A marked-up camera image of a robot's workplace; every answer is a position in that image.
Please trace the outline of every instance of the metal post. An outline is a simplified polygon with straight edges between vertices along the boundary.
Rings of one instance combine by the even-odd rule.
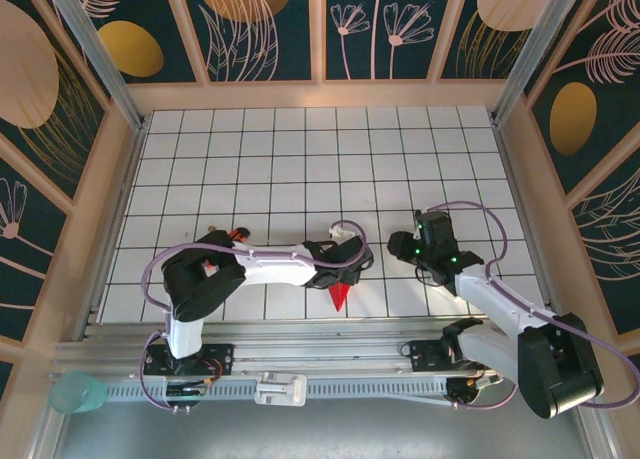
[[[138,110],[133,97],[129,94],[122,75],[113,64],[109,53],[89,17],[85,14],[78,0],[53,0],[60,14],[67,22],[78,43],[84,49],[103,84],[120,107],[127,122],[136,130],[142,128],[142,114]]]
[[[494,110],[494,122],[498,128],[505,123],[511,110],[522,95],[538,63],[553,41],[564,17],[574,0],[550,0],[538,23],[529,34],[516,63],[511,69],[502,94]]]

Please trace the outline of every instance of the teal cup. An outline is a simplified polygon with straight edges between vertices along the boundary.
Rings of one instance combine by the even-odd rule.
[[[57,412],[94,411],[107,400],[107,386],[84,372],[68,372],[53,386],[49,404]]]

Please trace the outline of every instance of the white grid floor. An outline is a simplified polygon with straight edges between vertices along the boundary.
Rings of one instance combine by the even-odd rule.
[[[340,218],[366,230],[375,266],[334,310],[327,291],[247,286],[208,322],[452,316],[479,313],[425,290],[386,250],[413,230],[418,208],[471,200],[495,210],[509,234],[507,284],[542,304],[533,266],[482,107],[158,111],[140,161],[98,321],[159,322],[138,282],[163,248],[214,225],[247,227],[255,245],[327,239]],[[451,211],[461,249],[495,257],[497,228],[481,211]],[[152,294],[166,301],[159,271]]]

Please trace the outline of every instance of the white bracket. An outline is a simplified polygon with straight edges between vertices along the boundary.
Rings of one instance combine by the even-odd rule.
[[[304,406],[307,400],[307,376],[263,372],[258,379],[256,404],[267,406]]]

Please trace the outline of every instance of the red cone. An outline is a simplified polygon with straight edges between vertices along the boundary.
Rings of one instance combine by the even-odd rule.
[[[329,286],[329,294],[331,294],[331,299],[333,300],[333,305],[336,308],[336,311],[340,312],[342,310],[342,306],[347,300],[347,294],[349,293],[349,289],[351,286],[347,284],[343,284],[338,282],[333,286]]]

